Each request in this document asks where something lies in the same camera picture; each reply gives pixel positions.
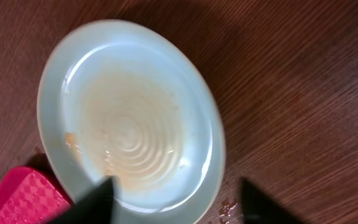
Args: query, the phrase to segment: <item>white plate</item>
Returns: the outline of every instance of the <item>white plate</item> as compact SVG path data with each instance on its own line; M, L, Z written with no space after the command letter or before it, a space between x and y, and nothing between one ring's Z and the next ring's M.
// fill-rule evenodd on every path
M218 192L225 147L213 97L193 64L145 27L96 21L68 34L45 66L37 116L74 201L103 179L104 159L123 177L116 223L194 223Z

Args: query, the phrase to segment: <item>bowl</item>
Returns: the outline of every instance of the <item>bowl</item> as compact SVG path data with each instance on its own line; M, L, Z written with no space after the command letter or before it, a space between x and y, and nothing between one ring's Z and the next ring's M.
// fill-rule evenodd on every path
M118 177L114 223L196 223L218 193L225 142L213 96L185 55L138 24L69 33L42 74L37 119L73 201Z

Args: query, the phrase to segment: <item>wooden table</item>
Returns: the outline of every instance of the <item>wooden table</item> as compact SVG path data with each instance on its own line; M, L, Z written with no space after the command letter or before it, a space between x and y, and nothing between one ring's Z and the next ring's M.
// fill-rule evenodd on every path
M226 172L200 223L220 223L241 176L306 221L358 223L356 0L0 0L0 180L43 151L35 105L48 56L98 19L163 35L213 92Z

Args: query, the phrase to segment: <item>black object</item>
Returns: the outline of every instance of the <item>black object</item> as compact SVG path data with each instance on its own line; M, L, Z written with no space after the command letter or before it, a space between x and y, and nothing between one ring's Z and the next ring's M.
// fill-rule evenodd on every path
M48 224L110 224L113 206L114 190L109 178Z
M301 224L247 179L241 180L241 207L246 224Z

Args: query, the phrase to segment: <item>wood grain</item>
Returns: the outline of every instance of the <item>wood grain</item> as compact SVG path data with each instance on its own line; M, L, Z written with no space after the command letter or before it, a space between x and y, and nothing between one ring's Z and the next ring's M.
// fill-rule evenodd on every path
M213 92L227 165L200 223L220 223L240 176L310 223L358 223L357 0L0 0L0 180L43 151L35 105L48 56L97 19L163 35Z

